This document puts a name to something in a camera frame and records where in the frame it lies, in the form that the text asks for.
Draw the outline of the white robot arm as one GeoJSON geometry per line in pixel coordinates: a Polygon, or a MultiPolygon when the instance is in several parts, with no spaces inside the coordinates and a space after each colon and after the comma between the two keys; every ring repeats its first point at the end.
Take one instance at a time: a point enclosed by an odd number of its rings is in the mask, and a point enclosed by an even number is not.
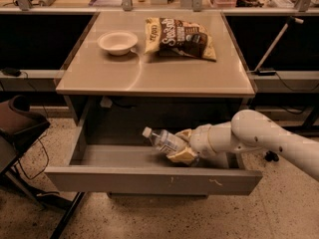
{"type": "Polygon", "coordinates": [[[184,139],[186,146],[167,156],[172,162],[190,165],[199,157],[209,159],[223,152],[264,148],[319,180],[319,142],[290,132],[257,111],[242,110],[229,122],[185,129],[176,136],[184,139]]]}

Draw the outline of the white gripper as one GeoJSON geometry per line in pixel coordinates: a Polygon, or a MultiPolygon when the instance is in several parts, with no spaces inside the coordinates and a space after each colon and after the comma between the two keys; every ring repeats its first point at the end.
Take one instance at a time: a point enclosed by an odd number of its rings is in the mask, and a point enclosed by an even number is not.
{"type": "Polygon", "coordinates": [[[189,142],[190,147],[185,147],[180,152],[168,154],[166,157],[174,163],[183,163],[192,165],[198,160],[198,157],[209,159],[213,157],[213,149],[209,143],[210,124],[201,125],[195,129],[184,129],[175,134],[175,136],[189,142]]]}

